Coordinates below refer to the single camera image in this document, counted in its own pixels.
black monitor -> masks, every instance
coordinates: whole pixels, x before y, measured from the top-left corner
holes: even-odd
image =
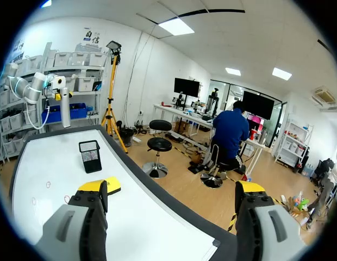
[[[245,111],[252,113],[256,116],[269,120],[272,114],[274,101],[264,96],[253,94],[248,91],[244,91],[242,98]]]
[[[194,80],[186,80],[180,78],[174,79],[174,92],[177,93],[180,93],[182,91],[185,95],[198,97],[199,86],[200,83]]]

blue storage box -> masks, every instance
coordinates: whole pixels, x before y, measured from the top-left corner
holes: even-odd
[[[48,109],[42,112],[42,121],[44,122],[47,116]],[[72,103],[70,104],[71,119],[86,118],[86,105],[85,103]],[[60,105],[51,106],[47,123],[61,121],[61,108]]]

power strip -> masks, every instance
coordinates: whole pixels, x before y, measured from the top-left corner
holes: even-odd
[[[132,137],[132,139],[133,139],[135,142],[137,142],[137,143],[141,143],[141,142],[142,142],[142,140],[139,139],[139,138],[137,138],[137,137]]]

white table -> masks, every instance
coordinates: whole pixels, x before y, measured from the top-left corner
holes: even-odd
[[[97,140],[102,170],[85,173],[78,143]],[[10,186],[14,219],[31,244],[82,184],[115,176],[108,197],[107,260],[220,260],[236,256],[236,236],[182,205],[126,155],[101,126],[33,136],[24,144]]]
[[[244,150],[244,146],[246,144],[249,144],[249,145],[255,147],[255,153],[254,153],[253,158],[251,160],[251,163],[247,167],[247,170],[246,170],[246,173],[245,173],[247,178],[250,178],[251,174],[252,174],[252,170],[253,170],[254,166],[257,164],[257,161],[260,157],[261,152],[263,151],[263,148],[265,148],[265,145],[258,143],[256,140],[247,139],[246,141],[244,141],[244,144],[242,146],[241,151]]]
[[[182,117],[182,118],[188,119],[188,120],[192,121],[193,123],[198,124],[199,126],[201,125],[201,126],[204,126],[206,128],[209,128],[209,129],[213,128],[212,123],[204,121],[202,118],[191,116],[189,114],[184,113],[182,110],[179,110],[179,109],[175,109],[175,108],[172,108],[172,107],[165,107],[165,106],[158,105],[158,104],[153,105],[152,120],[155,120],[157,110],[161,110],[161,117],[160,117],[161,120],[164,119],[165,113],[171,113],[172,114],[171,122],[173,122],[173,117],[177,116],[177,117]],[[191,140],[191,139],[189,139],[185,136],[182,136],[179,133],[174,132],[173,130],[171,130],[170,133],[174,133],[176,136],[189,141],[190,143],[198,146],[199,148],[201,148],[203,150],[207,150],[207,147],[205,147],[205,146],[203,146],[203,145],[201,145],[201,144],[199,144],[199,143],[197,143],[197,142],[195,142],[195,141],[193,141],[193,140]]]

poster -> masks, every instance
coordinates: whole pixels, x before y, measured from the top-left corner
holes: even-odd
[[[81,42],[76,46],[76,52],[102,52],[103,38],[102,30],[84,27]]]

